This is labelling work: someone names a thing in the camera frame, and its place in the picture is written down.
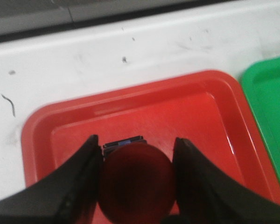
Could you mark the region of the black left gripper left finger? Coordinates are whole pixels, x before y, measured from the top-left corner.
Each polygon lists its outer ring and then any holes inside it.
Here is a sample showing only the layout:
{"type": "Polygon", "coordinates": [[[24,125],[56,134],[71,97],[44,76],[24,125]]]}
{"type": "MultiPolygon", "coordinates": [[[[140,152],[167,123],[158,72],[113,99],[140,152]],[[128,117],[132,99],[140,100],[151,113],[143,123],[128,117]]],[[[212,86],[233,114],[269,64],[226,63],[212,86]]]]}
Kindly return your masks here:
{"type": "Polygon", "coordinates": [[[90,136],[54,172],[0,201],[0,224],[90,224],[98,197],[102,151],[90,136]]]}

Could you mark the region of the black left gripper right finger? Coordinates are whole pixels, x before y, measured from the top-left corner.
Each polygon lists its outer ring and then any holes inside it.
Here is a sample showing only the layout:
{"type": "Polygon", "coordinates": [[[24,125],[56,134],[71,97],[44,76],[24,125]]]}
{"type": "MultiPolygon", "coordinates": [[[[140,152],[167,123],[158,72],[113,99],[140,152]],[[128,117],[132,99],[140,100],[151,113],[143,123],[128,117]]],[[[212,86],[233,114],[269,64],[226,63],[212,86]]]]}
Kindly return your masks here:
{"type": "Polygon", "coordinates": [[[188,139],[173,153],[179,214],[162,224],[280,224],[280,205],[225,174],[188,139]]]}

